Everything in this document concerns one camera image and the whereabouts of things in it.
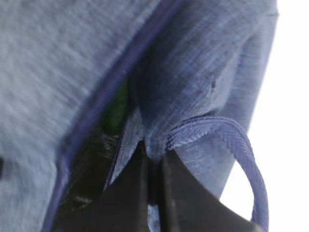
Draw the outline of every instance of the zipper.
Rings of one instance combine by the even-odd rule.
[[[151,45],[158,33],[177,12],[182,0],[162,0],[144,26],[133,38],[126,51],[110,69],[108,74],[93,94],[83,114],[75,122],[71,133],[66,137],[57,152],[57,177],[53,195],[48,205],[41,232],[50,232],[56,217],[62,195],[69,180],[69,168],[72,161],[81,149],[86,135],[98,121],[108,102],[120,87],[122,80],[131,71],[132,67],[141,58],[143,52]]]

